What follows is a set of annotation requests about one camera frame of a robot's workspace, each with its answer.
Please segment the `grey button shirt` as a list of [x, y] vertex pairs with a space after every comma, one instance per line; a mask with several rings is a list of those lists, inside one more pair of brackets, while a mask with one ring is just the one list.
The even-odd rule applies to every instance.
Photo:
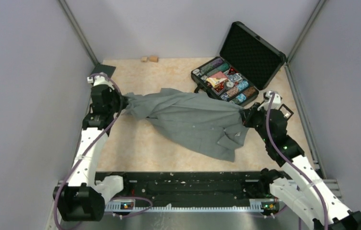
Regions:
[[162, 88], [146, 95], [127, 93], [126, 111], [147, 120], [165, 138], [191, 151], [221, 161], [235, 161], [248, 128], [243, 107], [205, 94]]

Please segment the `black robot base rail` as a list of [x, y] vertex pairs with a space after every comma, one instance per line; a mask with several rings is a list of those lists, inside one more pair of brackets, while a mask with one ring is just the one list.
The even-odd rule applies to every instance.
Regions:
[[106, 213], [249, 212], [273, 217], [284, 205], [260, 184], [259, 172], [98, 172], [96, 180], [118, 175], [124, 188]]

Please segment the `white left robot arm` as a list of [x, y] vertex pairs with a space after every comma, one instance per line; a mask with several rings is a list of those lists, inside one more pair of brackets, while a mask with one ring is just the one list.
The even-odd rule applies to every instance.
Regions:
[[131, 191], [121, 176], [106, 176], [101, 181], [95, 178], [110, 130], [124, 108], [124, 97], [103, 72], [90, 75], [87, 82], [92, 86], [91, 104], [82, 121], [79, 147], [72, 169], [53, 194], [54, 217], [63, 221], [100, 221], [115, 195], [125, 198]]

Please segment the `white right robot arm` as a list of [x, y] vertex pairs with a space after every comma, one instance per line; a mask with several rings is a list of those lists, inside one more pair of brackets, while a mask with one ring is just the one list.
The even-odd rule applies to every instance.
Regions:
[[267, 154], [282, 169], [262, 170], [259, 193], [281, 200], [311, 230], [361, 230], [361, 212], [339, 200], [288, 135], [289, 119], [280, 110], [281, 100], [268, 91], [262, 103], [241, 111], [243, 124], [259, 134]]

